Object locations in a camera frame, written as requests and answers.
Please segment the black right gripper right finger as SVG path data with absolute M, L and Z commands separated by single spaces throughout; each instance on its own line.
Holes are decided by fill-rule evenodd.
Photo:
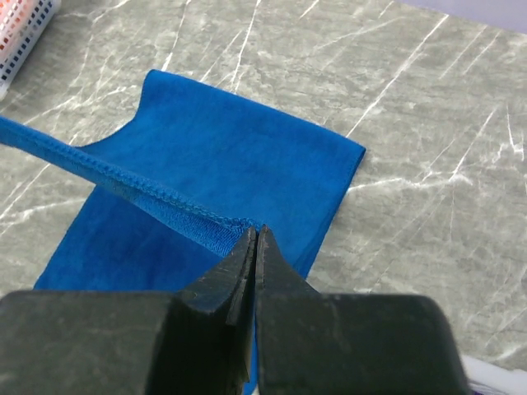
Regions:
M 329 294 L 310 286 L 264 227 L 255 324 L 262 394 L 468 394 L 450 325 L 423 295 Z

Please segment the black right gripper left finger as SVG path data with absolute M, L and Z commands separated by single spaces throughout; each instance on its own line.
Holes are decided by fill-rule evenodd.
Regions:
M 4 394 L 240 394 L 257 232 L 175 293 L 20 290 L 1 301 Z

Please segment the blue towel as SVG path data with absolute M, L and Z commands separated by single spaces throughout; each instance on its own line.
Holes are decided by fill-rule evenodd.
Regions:
M 31 289 L 51 291 L 175 293 L 248 229 L 258 244 L 264 227 L 306 281 L 365 153 L 313 123 L 157 70 L 133 119 L 105 139 L 72 146 L 3 119 L 1 141 L 94 184 Z M 256 264 L 242 393 L 259 389 L 255 273 Z

